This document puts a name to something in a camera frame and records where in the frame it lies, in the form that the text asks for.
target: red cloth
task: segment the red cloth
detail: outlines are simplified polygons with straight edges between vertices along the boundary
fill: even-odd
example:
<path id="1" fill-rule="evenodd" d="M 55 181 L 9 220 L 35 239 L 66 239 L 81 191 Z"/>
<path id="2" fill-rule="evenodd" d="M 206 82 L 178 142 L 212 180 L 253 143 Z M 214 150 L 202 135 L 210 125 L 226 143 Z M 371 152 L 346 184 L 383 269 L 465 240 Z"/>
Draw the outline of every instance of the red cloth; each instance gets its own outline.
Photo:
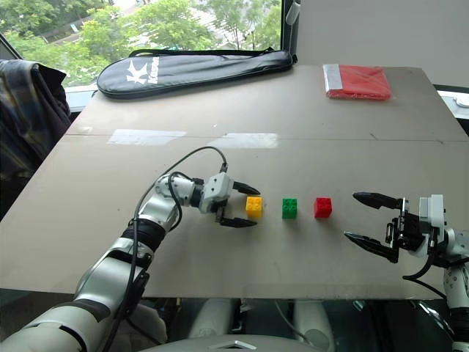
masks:
<path id="1" fill-rule="evenodd" d="M 391 88 L 381 67 L 339 65 L 342 89 L 329 89 L 329 98 L 387 100 Z"/>

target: lego brick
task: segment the lego brick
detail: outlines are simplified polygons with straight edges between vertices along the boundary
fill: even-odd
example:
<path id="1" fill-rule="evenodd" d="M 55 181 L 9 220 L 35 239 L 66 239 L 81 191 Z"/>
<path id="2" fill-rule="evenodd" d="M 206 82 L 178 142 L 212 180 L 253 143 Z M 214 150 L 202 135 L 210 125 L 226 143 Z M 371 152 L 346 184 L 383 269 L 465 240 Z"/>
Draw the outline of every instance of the lego brick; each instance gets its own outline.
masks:
<path id="1" fill-rule="evenodd" d="M 283 198 L 281 201 L 281 218 L 296 219 L 297 209 L 296 198 Z"/>
<path id="2" fill-rule="evenodd" d="M 330 213 L 332 213 L 332 199 L 329 197 L 317 197 L 313 208 L 315 218 L 328 218 Z"/>
<path id="3" fill-rule="evenodd" d="M 262 197 L 248 197 L 246 213 L 250 218 L 260 218 L 262 215 Z"/>

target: gray wall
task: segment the gray wall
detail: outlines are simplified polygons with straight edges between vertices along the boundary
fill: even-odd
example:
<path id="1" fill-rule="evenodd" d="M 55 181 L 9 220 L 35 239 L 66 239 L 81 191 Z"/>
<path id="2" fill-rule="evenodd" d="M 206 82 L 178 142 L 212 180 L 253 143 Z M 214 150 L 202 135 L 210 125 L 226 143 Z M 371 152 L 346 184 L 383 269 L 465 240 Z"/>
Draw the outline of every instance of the gray wall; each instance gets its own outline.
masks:
<path id="1" fill-rule="evenodd" d="M 422 67 L 469 87 L 469 0 L 302 0 L 299 63 Z"/>

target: window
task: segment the window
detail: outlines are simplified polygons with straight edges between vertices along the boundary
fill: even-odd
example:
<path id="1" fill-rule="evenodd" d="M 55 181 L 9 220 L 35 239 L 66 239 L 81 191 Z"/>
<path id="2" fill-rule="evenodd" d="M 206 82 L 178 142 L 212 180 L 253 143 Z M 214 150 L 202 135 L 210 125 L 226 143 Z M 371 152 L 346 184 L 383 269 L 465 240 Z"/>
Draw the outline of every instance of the window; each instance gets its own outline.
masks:
<path id="1" fill-rule="evenodd" d="M 1 0 L 0 31 L 24 59 L 93 84 L 137 48 L 280 48 L 281 0 Z"/>

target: table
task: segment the table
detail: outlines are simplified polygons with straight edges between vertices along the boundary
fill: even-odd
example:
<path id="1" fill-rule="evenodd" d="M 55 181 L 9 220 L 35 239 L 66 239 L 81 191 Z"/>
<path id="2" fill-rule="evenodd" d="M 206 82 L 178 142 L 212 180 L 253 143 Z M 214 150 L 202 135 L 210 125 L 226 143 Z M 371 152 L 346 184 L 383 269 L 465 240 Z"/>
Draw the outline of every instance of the table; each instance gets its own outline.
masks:
<path id="1" fill-rule="evenodd" d="M 321 68 L 301 65 L 157 99 L 96 94 L 0 223 L 0 286 L 73 292 L 158 173 L 214 144 L 224 146 L 229 174 L 262 192 L 264 215 L 238 230 L 185 210 L 156 252 L 146 296 L 435 297 L 401 279 L 422 259 L 402 252 L 393 265 L 342 235 L 382 241 L 396 215 L 356 202 L 362 190 L 409 197 L 414 212 L 419 196 L 444 194 L 448 223 L 469 229 L 469 139 L 423 71 L 385 71 L 394 93 L 385 103 L 329 100 Z M 207 151 L 180 170 L 207 178 L 219 164 Z M 322 195 L 333 214 L 316 220 Z M 296 221 L 281 219 L 284 197 L 298 198 Z M 244 204 L 235 192 L 229 213 L 245 217 Z M 441 288 L 442 275 L 433 268 L 424 279 Z"/>

